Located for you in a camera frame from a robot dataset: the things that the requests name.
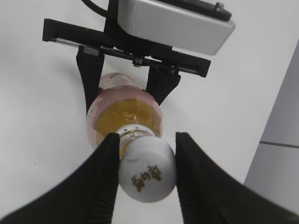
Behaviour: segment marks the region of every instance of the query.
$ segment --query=yellow liquid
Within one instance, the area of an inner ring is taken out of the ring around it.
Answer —
[[[144,125],[161,137],[161,118],[156,110],[141,100],[126,99],[112,104],[100,115],[94,127],[97,131],[96,144],[99,145],[109,133],[117,132],[128,124]]]

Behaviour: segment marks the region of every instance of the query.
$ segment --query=white table surface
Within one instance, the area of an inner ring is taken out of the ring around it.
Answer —
[[[298,40],[299,1],[222,2],[237,28],[216,56],[206,57],[213,60],[208,78],[183,74],[162,104],[164,139],[174,147],[175,131],[188,132],[244,182]],[[0,3],[0,217],[53,188],[93,152],[77,49],[42,42],[44,18],[104,26],[79,0]],[[111,71],[146,85],[148,70],[130,62],[106,57],[103,73]],[[114,212],[113,223],[182,223],[176,190],[142,204],[119,189]]]

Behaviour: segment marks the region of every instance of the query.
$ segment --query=bottle cap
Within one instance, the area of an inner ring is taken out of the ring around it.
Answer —
[[[166,198],[176,185],[175,155],[164,140],[145,136],[130,143],[119,168],[122,189],[140,202]]]

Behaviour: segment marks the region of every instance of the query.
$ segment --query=bottle neck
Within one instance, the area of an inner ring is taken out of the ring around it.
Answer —
[[[120,135],[120,157],[123,156],[129,144],[144,136],[155,136],[152,130],[144,125],[129,124],[120,128],[117,133]]]

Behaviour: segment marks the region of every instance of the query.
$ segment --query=screw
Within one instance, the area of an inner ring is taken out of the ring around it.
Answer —
[[[224,4],[221,3],[221,2],[217,2],[216,5],[215,5],[214,10],[216,10],[216,11],[222,11],[223,9],[224,9]]]
[[[140,68],[142,64],[143,64],[142,58],[134,58],[133,60],[134,67]]]

